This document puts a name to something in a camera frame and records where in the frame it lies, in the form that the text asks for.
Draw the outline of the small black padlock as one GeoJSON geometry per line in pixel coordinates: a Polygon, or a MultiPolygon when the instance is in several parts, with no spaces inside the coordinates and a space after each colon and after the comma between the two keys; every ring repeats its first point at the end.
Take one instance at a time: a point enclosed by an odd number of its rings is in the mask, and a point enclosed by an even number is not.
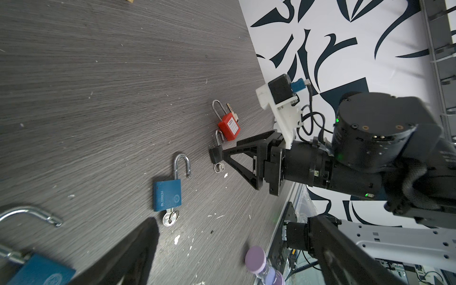
{"type": "Polygon", "coordinates": [[[221,173],[224,170],[223,160],[223,147],[222,144],[225,142],[225,138],[221,130],[215,132],[216,145],[209,149],[209,155],[211,162],[214,165],[214,171],[221,173]]]}

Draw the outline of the red padlock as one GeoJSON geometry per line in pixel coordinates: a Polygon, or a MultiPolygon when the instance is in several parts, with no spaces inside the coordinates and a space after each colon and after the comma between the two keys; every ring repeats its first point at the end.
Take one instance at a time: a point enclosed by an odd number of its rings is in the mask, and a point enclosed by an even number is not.
{"type": "Polygon", "coordinates": [[[239,126],[233,113],[227,112],[219,100],[213,100],[212,109],[220,121],[217,124],[217,126],[219,127],[219,129],[221,130],[221,132],[223,133],[225,138],[228,141],[236,140],[241,131],[241,127],[239,126]],[[224,112],[223,116],[219,115],[219,113],[216,109],[216,104],[218,104],[220,106],[221,110],[224,112]]]}

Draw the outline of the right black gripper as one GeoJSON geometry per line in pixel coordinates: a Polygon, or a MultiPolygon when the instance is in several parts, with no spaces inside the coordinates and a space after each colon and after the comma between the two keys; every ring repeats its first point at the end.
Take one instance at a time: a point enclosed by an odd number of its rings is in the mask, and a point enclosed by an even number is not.
{"type": "Polygon", "coordinates": [[[255,190],[260,190],[263,182],[268,183],[270,195],[279,196],[283,183],[284,139],[276,130],[239,140],[238,147],[223,150],[223,160],[234,168],[255,190]],[[254,143],[256,146],[242,146],[254,143]],[[233,155],[246,154],[252,159],[252,171],[232,158],[233,155]]]}

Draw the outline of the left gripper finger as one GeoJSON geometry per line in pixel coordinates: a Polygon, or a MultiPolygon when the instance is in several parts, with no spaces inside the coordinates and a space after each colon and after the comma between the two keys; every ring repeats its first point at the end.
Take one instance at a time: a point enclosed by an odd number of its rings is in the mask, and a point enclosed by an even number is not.
{"type": "Polygon", "coordinates": [[[146,285],[159,236],[156,219],[145,219],[95,264],[73,278],[70,284],[146,285]]]}

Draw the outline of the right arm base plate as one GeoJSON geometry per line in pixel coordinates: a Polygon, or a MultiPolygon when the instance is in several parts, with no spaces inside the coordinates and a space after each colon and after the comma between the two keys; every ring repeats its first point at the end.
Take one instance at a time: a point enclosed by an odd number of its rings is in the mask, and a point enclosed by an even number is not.
{"type": "Polygon", "coordinates": [[[292,251],[288,248],[286,242],[286,224],[288,222],[297,222],[295,208],[290,201],[285,205],[285,209],[279,220],[278,228],[275,231],[273,242],[267,255],[272,266],[281,273],[284,272],[288,257],[292,251]]]}

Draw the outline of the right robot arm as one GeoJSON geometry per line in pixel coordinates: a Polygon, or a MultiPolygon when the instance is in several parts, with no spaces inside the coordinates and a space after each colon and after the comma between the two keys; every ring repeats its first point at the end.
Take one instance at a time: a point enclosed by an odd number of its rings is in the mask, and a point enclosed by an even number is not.
{"type": "Polygon", "coordinates": [[[328,285],[397,285],[380,260],[456,270],[456,148],[417,97],[345,94],[332,142],[287,142],[277,131],[239,141],[224,161],[255,189],[284,181],[375,200],[427,227],[376,229],[319,215],[285,224],[286,245],[306,251],[328,285]]]}

